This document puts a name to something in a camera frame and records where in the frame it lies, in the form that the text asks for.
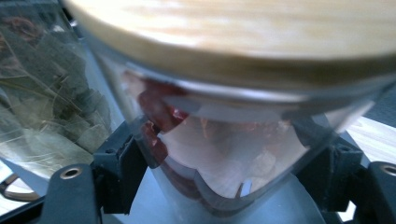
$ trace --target glass jar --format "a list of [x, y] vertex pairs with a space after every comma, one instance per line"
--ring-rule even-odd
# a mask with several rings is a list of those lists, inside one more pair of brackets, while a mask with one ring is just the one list
[[[349, 48], [353, 38], [344, 35], [349, 49], [333, 49], [342, 36], [323, 44], [302, 32], [298, 37], [311, 39], [289, 46], [279, 26], [274, 35], [284, 45], [261, 44], [257, 30], [268, 27], [256, 20], [279, 19], [264, 8], [281, 4], [252, 2], [217, 1], [213, 10], [182, 1], [66, 2], [180, 223], [238, 223], [396, 81], [391, 42], [383, 44], [392, 45], [392, 53], [382, 47], [362, 51]], [[209, 19], [197, 20], [192, 8]], [[349, 9], [355, 16], [350, 23], [358, 23], [359, 11]], [[337, 13], [330, 15], [339, 23]], [[320, 30], [325, 23], [307, 26]], [[214, 26], [230, 36], [213, 40], [221, 37]], [[309, 40], [314, 47], [305, 49]]]

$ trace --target bamboo lid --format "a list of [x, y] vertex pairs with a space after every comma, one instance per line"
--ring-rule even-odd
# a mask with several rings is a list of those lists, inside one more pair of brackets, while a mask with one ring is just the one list
[[67, 0], [116, 51], [175, 77], [322, 88], [396, 71], [396, 1]]

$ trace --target jar lid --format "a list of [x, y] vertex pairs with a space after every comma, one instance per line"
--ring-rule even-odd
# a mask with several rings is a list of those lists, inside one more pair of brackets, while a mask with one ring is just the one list
[[168, 76], [306, 90], [396, 71], [393, 0], [65, 3], [100, 41]]

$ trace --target metal screw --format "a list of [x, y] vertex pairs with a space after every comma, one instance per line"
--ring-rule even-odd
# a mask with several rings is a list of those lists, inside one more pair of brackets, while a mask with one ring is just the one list
[[396, 167], [392, 165], [382, 165], [381, 170], [388, 175], [394, 175], [396, 176]]
[[62, 179], [72, 179], [82, 173], [82, 169], [80, 167], [72, 167], [61, 173]]

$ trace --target metal ring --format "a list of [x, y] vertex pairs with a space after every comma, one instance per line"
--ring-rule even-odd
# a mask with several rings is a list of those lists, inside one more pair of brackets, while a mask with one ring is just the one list
[[381, 170], [385, 172], [388, 175], [394, 175], [396, 176], [396, 166], [392, 165], [382, 165]]
[[62, 179], [71, 179], [82, 173], [82, 169], [80, 167], [72, 167], [61, 173]]

